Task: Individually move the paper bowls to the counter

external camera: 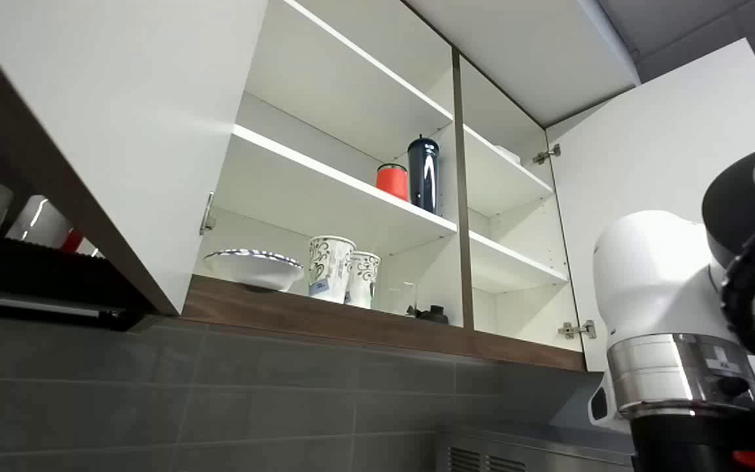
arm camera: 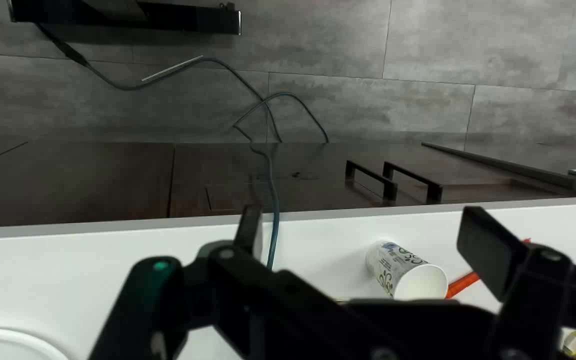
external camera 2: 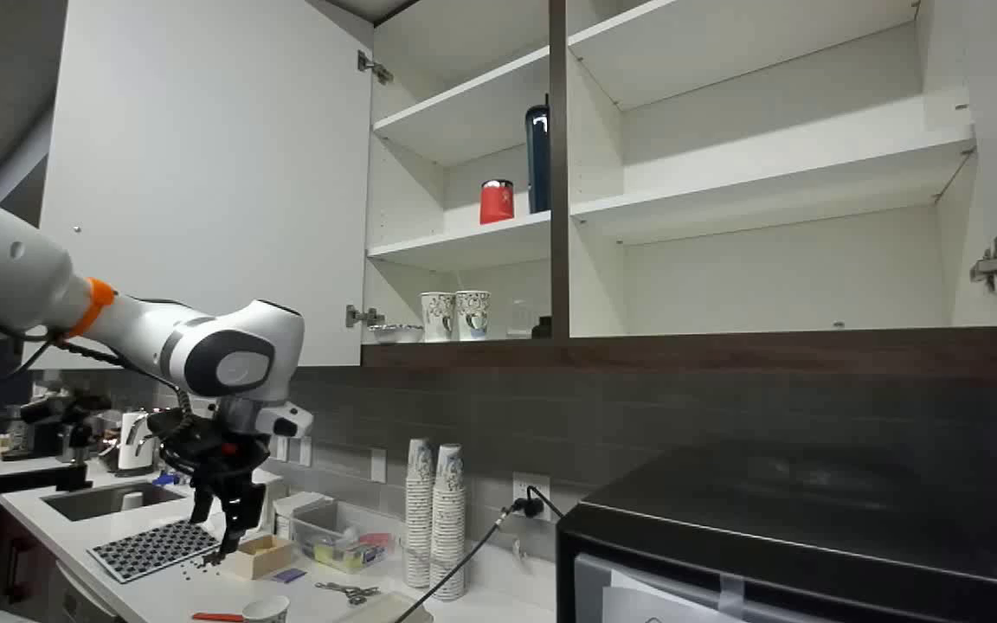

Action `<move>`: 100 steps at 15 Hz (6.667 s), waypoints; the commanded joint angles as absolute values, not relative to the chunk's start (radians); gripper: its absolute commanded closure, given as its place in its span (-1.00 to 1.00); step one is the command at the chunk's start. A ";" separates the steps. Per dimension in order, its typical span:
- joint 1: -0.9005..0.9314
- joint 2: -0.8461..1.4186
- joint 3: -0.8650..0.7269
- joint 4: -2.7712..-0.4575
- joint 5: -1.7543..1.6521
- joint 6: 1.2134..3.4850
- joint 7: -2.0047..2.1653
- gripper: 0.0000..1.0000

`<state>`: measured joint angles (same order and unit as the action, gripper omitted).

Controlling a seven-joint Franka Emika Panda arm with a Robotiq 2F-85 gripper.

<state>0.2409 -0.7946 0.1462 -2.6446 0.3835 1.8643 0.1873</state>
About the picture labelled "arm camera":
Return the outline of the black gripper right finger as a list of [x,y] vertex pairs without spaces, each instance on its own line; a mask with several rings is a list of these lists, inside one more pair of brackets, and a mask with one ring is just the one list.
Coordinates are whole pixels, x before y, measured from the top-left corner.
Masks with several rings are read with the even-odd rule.
[[524,293],[521,268],[533,243],[517,238],[486,207],[462,210],[455,247],[498,301]]

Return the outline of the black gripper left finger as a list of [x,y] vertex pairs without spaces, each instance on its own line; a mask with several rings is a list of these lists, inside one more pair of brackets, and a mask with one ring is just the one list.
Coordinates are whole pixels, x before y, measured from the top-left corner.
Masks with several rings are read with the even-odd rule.
[[244,207],[234,243],[254,257],[262,254],[262,210],[257,205]]

